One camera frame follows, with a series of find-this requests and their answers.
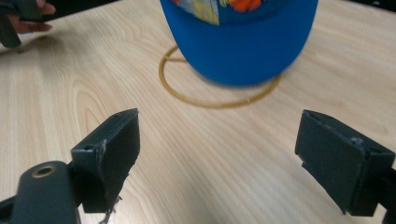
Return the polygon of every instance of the blue cap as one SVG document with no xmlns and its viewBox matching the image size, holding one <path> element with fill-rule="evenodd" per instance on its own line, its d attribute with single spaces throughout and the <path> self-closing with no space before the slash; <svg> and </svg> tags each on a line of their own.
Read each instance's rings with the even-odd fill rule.
<svg viewBox="0 0 396 224">
<path fill-rule="evenodd" d="M 219 84 L 259 84 L 300 54 L 318 0 L 161 0 L 190 65 Z"/>
</svg>

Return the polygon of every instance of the hand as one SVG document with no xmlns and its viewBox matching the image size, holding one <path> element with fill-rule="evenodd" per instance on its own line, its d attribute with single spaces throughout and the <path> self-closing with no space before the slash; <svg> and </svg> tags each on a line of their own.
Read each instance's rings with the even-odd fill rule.
<svg viewBox="0 0 396 224">
<path fill-rule="evenodd" d="M 53 5 L 46 3 L 46 0 L 35 0 L 43 15 L 52 15 L 56 9 Z M 20 21 L 17 16 L 8 16 L 9 21 L 18 34 L 43 32 L 52 28 L 51 25 L 43 22 Z"/>
</svg>

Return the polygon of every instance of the light wood grain surface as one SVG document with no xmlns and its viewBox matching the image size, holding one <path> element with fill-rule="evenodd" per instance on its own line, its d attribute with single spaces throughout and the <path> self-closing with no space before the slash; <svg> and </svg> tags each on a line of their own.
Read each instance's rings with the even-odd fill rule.
<svg viewBox="0 0 396 224">
<path fill-rule="evenodd" d="M 344 216 L 294 154 L 303 109 L 340 119 L 396 150 L 396 14 L 320 0 L 312 33 L 278 87 L 251 105 L 180 102 L 158 78 L 175 45 L 157 0 L 123 0 L 61 20 L 46 34 L 0 48 L 0 200 L 44 161 L 110 115 L 138 108 L 141 154 L 110 223 L 380 223 Z M 236 90 L 165 67 L 171 85 L 205 100 Z M 81 214 L 82 223 L 103 215 Z"/>
</svg>

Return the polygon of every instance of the black plastic part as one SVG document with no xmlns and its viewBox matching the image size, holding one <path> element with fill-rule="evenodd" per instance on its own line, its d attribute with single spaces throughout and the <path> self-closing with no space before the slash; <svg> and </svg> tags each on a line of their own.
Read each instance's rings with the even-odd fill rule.
<svg viewBox="0 0 396 224">
<path fill-rule="evenodd" d="M 374 214 L 381 179 L 395 158 L 392 151 L 337 119 L 307 110 L 295 153 L 344 213 L 364 217 Z"/>
<path fill-rule="evenodd" d="M 0 223 L 8 222 L 11 219 L 12 208 L 14 207 L 15 196 L 9 199 L 5 199 L 0 202 Z"/>
<path fill-rule="evenodd" d="M 78 224 L 78 212 L 66 164 L 41 163 L 20 179 L 12 224 Z"/>
<path fill-rule="evenodd" d="M 111 116 L 72 149 L 69 164 L 86 213 L 113 208 L 140 150 L 137 109 Z"/>
<path fill-rule="evenodd" d="M 388 210 L 389 220 L 396 220 L 396 171 L 391 169 L 389 174 L 382 178 L 382 188 L 379 203 Z"/>
<path fill-rule="evenodd" d="M 385 214 L 382 224 L 396 224 L 396 216 L 392 215 L 390 211 Z"/>
<path fill-rule="evenodd" d="M 40 8 L 38 8 L 35 0 L 11 0 L 16 4 L 19 11 L 19 16 L 26 20 L 42 20 Z"/>
<path fill-rule="evenodd" d="M 19 15 L 15 2 L 0 0 L 0 15 Z"/>
<path fill-rule="evenodd" d="M 69 16 L 81 11 L 85 11 L 94 7 L 100 7 L 118 0 L 47 0 L 48 3 L 56 7 L 54 15 L 44 15 L 42 19 L 32 20 L 24 19 L 26 21 L 53 21 L 65 16 Z"/>
<path fill-rule="evenodd" d="M 392 12 L 396 12 L 396 1 L 395 0 L 350 0 L 364 5 L 379 7 Z"/>
<path fill-rule="evenodd" d="M 5 48 L 16 48 L 21 44 L 7 15 L 0 14 L 0 43 Z"/>
</svg>

